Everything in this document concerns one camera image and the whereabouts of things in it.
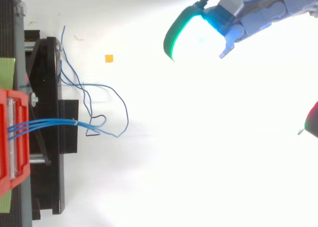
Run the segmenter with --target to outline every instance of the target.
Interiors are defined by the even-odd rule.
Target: black metal bracket
[[[62,100],[60,42],[55,37],[39,39],[34,31],[25,31],[25,41],[35,41],[26,52],[29,86],[38,97],[30,108],[30,118],[78,120],[79,101]],[[40,219],[40,210],[52,209],[54,215],[65,208],[64,155],[77,153],[77,126],[53,126],[30,134],[30,153],[41,153],[45,163],[31,164],[32,217]]]

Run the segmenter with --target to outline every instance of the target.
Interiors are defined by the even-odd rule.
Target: green panel
[[[0,58],[0,88],[13,88],[15,58]]]
[[[15,58],[0,58],[0,88],[13,88]],[[0,198],[0,213],[10,213],[11,190]]]
[[[12,191],[9,190],[0,198],[0,213],[10,213],[11,192]]]

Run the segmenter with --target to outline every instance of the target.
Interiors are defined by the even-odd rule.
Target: metal rod
[[[32,52],[34,46],[35,46],[35,42],[25,42],[25,43],[24,43],[24,50],[25,50],[26,52]]]
[[[30,154],[30,164],[42,164],[45,163],[42,154]]]

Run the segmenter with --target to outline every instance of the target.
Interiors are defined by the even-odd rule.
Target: blue robotic hand
[[[318,0],[220,0],[214,7],[205,8],[208,0],[186,8],[171,26],[164,40],[164,50],[172,59],[172,50],[182,29],[193,16],[200,15],[222,34],[226,56],[235,43],[270,26],[272,22],[298,14],[309,13],[318,18]]]

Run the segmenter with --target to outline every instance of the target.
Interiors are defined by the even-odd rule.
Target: red connector
[[[29,121],[28,96],[14,90],[0,89],[0,197],[30,175],[29,135],[12,141],[8,127]]]

